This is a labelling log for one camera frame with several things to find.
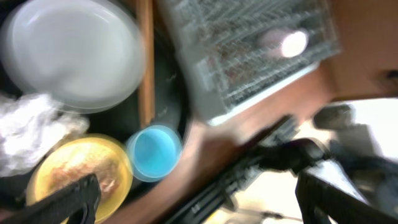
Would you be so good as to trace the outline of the pink cup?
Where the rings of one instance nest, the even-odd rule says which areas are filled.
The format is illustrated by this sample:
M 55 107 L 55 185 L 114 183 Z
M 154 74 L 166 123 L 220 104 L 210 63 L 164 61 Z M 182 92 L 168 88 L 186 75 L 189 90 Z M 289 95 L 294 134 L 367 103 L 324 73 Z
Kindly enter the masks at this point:
M 265 55 L 272 58 L 298 56 L 304 52 L 308 43 L 309 33 L 305 29 L 271 29 L 258 40 L 258 44 L 265 50 Z

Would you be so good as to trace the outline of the white napkin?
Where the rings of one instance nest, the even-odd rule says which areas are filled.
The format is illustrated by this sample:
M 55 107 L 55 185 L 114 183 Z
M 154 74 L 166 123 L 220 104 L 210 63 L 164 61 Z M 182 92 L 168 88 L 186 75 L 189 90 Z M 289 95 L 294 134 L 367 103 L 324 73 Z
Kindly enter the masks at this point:
M 51 151 L 86 133 L 88 119 L 62 107 L 46 94 L 1 93 L 1 177 L 30 172 Z

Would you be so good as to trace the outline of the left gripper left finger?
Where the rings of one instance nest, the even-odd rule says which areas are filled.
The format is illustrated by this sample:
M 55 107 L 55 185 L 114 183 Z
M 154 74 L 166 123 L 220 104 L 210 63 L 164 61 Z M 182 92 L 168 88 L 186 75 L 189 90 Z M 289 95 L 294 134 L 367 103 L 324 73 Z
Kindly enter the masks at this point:
M 95 174 L 89 174 L 54 192 L 41 201 L 29 205 L 1 221 L 1 224 L 94 224 L 101 200 Z

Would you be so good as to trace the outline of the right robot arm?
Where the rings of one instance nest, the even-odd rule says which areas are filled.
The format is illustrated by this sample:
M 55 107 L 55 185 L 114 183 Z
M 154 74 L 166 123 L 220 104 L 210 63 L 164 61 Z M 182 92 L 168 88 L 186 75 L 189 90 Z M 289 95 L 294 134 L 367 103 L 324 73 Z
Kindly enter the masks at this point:
M 397 164 L 377 156 L 369 128 L 354 121 L 348 104 L 327 106 L 314 117 L 316 128 L 334 131 L 323 146 L 295 139 L 296 119 L 284 116 L 244 145 L 245 152 L 164 219 L 165 223 L 201 223 L 219 208 L 237 212 L 233 194 L 265 170 L 291 171 L 304 223 L 396 223 Z

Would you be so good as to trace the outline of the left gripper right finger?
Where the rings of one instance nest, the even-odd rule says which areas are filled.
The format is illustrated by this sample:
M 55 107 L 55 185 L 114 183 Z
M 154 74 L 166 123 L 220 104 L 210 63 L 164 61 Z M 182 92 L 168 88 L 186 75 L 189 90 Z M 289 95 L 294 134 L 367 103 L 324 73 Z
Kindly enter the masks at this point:
M 304 223 L 397 224 L 397 219 L 301 172 L 295 189 Z

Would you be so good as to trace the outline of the food scraps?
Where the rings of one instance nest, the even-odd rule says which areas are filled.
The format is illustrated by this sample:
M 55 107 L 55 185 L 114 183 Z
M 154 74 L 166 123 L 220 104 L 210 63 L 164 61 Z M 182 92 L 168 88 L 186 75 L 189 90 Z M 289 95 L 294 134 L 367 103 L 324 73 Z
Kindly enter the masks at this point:
M 119 187 L 120 162 L 107 152 L 79 152 L 59 163 L 49 174 L 49 192 L 60 190 L 88 174 L 95 174 L 101 190 L 101 201 L 107 201 Z

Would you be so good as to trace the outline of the wooden chopstick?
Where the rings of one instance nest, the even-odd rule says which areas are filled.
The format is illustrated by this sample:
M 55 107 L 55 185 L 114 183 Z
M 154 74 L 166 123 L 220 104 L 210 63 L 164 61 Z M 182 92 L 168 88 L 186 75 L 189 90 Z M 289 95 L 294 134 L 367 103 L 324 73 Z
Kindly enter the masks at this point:
M 145 72 L 139 87 L 140 125 L 144 128 L 155 116 L 153 0 L 137 0 L 136 16 L 146 55 Z

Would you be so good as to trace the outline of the grey plate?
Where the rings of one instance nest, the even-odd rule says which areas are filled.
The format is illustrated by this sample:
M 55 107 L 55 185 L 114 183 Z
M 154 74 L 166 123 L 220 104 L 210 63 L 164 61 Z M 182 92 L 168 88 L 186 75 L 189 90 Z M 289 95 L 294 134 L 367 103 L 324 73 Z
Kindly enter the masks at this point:
M 1 64 L 20 91 L 97 113 L 135 92 L 146 53 L 134 16 L 119 1 L 24 1 L 1 25 Z

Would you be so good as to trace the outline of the blue cup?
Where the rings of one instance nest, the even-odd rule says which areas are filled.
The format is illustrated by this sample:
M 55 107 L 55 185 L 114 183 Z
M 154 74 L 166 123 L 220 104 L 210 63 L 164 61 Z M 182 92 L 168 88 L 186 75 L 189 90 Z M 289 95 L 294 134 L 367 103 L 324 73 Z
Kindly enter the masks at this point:
M 134 177 L 143 182 L 158 182 L 168 176 L 183 150 L 179 133 L 164 125 L 144 128 L 133 134 L 125 145 Z

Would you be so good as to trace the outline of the yellow bowl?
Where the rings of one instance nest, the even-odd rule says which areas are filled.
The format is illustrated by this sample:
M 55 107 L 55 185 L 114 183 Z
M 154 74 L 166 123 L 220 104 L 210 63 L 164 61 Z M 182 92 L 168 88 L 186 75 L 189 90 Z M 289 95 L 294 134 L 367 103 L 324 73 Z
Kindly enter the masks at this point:
M 103 223 L 121 206 L 133 180 L 124 146 L 109 136 L 87 135 L 53 151 L 30 178 L 26 203 L 32 205 L 88 174 L 95 174 L 99 182 L 95 222 Z

